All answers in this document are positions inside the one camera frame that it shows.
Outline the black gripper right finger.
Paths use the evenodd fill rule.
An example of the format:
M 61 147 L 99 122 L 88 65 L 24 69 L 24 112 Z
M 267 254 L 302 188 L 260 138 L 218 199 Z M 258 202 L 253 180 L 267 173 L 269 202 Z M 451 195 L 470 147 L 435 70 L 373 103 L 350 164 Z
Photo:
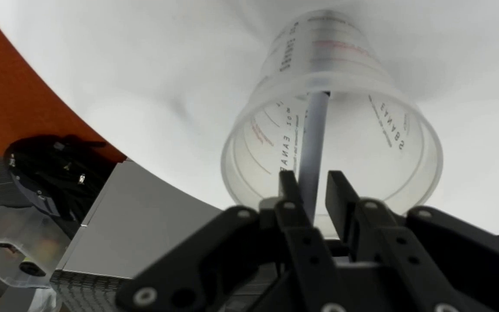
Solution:
M 499 235 L 431 206 L 405 216 L 328 173 L 326 207 L 352 261 L 393 271 L 416 312 L 499 312 Z

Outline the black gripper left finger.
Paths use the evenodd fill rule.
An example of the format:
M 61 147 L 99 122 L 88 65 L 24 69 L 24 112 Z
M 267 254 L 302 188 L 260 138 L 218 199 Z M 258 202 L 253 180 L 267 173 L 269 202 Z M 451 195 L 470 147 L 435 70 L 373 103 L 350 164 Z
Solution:
M 347 312 L 336 266 L 308 221 L 295 174 L 260 207 L 232 206 L 120 285 L 121 312 L 222 312 L 263 265 L 274 275 L 246 312 Z

